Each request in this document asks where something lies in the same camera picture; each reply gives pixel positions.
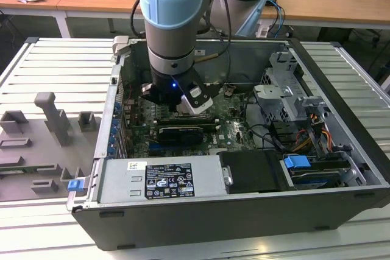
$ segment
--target regulatory label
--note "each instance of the regulatory label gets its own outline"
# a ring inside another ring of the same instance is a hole
[[[206,50],[195,50],[195,56],[204,56],[206,55]]]
[[[145,178],[147,199],[195,196],[191,164],[146,166]]]

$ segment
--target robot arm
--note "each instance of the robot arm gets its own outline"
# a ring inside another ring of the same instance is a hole
[[[226,30],[228,4],[230,34],[254,32],[266,0],[140,0],[153,83],[143,87],[143,96],[156,104],[183,102],[192,114],[213,105],[212,94],[193,69],[199,23],[211,8],[214,26]]]

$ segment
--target blue tab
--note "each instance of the blue tab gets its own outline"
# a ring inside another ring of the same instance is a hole
[[[84,191],[84,182],[85,182],[84,179],[70,180],[69,183],[68,183],[68,191],[69,192],[72,192],[72,191],[77,191],[77,192]]]
[[[311,167],[309,159],[305,155],[289,155],[284,159],[286,167]]]

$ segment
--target gray floor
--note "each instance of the gray floor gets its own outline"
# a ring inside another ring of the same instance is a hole
[[[106,19],[98,18],[70,18],[69,26],[76,38],[113,38],[116,35],[132,35],[129,21],[126,19],[114,19],[115,33],[110,33]],[[12,16],[12,23],[23,34],[23,37],[7,21],[0,27],[0,71],[2,71],[22,46],[25,37],[53,37],[59,38],[60,32],[54,18],[43,16]],[[135,20],[136,29],[143,28],[141,20]],[[316,41],[320,28],[317,27],[293,27],[293,37],[301,41]],[[365,69],[372,63],[375,56],[381,51],[384,44],[390,40],[390,31],[380,32],[380,42],[377,48],[371,45],[374,36],[366,30],[354,30],[350,34],[349,41],[344,43],[344,48]],[[377,60],[370,73],[375,75],[379,68],[390,60],[390,47],[385,50],[381,58]]]

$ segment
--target blue cable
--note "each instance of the blue cable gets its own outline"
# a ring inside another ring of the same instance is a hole
[[[275,38],[277,37],[277,35],[278,35],[278,33],[279,33],[279,31],[280,31],[280,29],[282,28],[282,23],[283,23],[283,21],[282,21],[282,17],[283,17],[283,15],[282,15],[282,11],[280,10],[280,7],[279,7],[279,5],[277,5],[274,1],[272,1],[272,0],[268,0],[270,3],[272,3],[274,6],[275,6],[275,8],[278,10],[278,12],[279,12],[279,17],[280,17],[280,21],[279,21],[279,27],[278,27],[278,31],[276,31],[276,33],[275,33]]]

